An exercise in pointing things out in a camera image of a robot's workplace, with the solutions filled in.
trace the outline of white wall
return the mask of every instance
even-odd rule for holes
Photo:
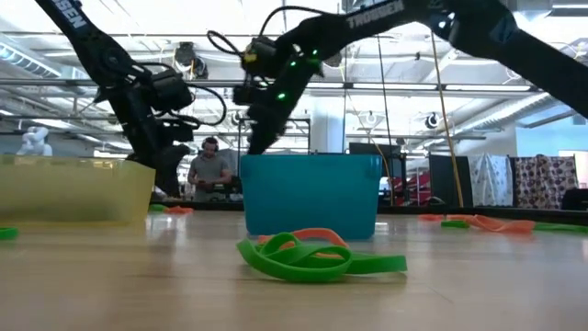
[[[571,118],[535,129],[516,128],[516,138],[518,156],[558,156],[560,151],[588,151],[588,125],[572,125]]]
[[[67,140],[59,136],[49,136],[47,141],[53,149],[53,156],[91,157],[94,156],[94,145],[80,140]],[[19,135],[0,136],[0,154],[15,154],[22,145]]]
[[[504,131],[486,133],[483,141],[461,141],[456,145],[457,155],[495,154],[518,156],[517,130],[514,124],[504,127]]]

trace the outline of blue plastic container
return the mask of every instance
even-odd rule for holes
[[[374,234],[379,155],[244,155],[243,203],[251,235],[329,228],[347,240]]]

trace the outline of patterned fabric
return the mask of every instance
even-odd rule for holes
[[[572,157],[516,158],[516,207],[559,209],[568,189],[578,187],[576,164]]]
[[[507,156],[468,156],[474,206],[512,206],[513,169]]]

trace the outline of pillar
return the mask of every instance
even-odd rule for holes
[[[345,149],[345,110],[341,97],[316,97],[310,102],[311,151],[342,153]]]

